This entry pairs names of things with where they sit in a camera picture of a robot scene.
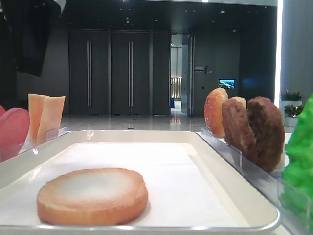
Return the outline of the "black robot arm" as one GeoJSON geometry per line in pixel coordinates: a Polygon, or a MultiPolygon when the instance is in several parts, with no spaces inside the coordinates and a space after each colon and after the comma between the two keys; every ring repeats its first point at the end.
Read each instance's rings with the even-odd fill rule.
{"type": "Polygon", "coordinates": [[[40,77],[50,33],[62,15],[65,0],[2,0],[17,71],[40,77]]]}

